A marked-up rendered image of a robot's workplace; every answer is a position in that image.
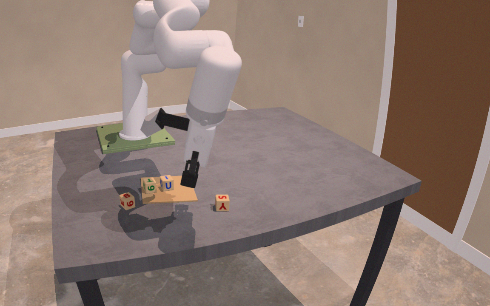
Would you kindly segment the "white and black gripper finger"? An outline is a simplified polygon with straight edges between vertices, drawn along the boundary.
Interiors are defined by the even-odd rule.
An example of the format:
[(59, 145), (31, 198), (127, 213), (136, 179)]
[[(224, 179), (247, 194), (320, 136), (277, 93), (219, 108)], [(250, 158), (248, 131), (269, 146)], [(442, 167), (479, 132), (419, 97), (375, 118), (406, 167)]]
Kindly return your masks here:
[[(188, 160), (185, 163), (185, 171), (182, 173), (182, 179), (180, 185), (190, 188), (196, 188), (196, 182), (198, 180), (199, 162), (198, 162), (199, 152), (193, 151), (191, 161)], [(198, 162), (198, 163), (197, 163)], [(188, 169), (189, 165), (189, 170)]]

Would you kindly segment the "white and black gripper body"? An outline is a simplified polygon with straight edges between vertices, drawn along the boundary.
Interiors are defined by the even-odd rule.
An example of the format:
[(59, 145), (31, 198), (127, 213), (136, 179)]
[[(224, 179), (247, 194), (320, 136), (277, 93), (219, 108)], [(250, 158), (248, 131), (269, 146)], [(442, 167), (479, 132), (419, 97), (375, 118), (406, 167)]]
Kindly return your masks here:
[(197, 151), (199, 152), (199, 164), (201, 167), (205, 168), (207, 166), (217, 126), (221, 124), (224, 119), (223, 121), (216, 124), (201, 126), (200, 123), (194, 121), (191, 117), (189, 117), (186, 109), (185, 113), (186, 116), (189, 118), (189, 125), (187, 136), (185, 139), (185, 151), (183, 160), (186, 163), (189, 158), (192, 157), (192, 151)]

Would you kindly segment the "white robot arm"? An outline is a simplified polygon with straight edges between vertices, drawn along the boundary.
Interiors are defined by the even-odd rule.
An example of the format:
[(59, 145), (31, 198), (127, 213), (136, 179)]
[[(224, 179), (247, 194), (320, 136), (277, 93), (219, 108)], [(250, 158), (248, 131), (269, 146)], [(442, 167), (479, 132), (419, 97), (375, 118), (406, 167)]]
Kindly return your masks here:
[(188, 131), (188, 118), (168, 114), (162, 108), (148, 115), (148, 86), (141, 75), (166, 68), (196, 67), (186, 107), (189, 117), (201, 126), (225, 118), (242, 60), (227, 33), (192, 30), (208, 10), (209, 2), (140, 0), (135, 4), (130, 50), (121, 56), (120, 138), (142, 140), (165, 126)]

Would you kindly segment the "tan wooden letter block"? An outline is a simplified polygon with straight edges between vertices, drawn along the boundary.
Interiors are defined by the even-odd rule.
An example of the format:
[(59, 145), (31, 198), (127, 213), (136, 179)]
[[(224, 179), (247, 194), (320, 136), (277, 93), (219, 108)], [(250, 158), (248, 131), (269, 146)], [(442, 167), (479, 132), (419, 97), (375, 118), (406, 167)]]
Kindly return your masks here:
[(144, 178), (143, 179), (143, 189), (146, 194), (156, 193), (157, 185), (154, 178)]
[(174, 190), (174, 179), (171, 176), (160, 176), (160, 185), (163, 191)]
[(229, 211), (229, 195), (228, 194), (216, 194), (215, 207), (216, 211)]
[(135, 207), (135, 199), (131, 193), (120, 194), (120, 205), (125, 209), (129, 210)]

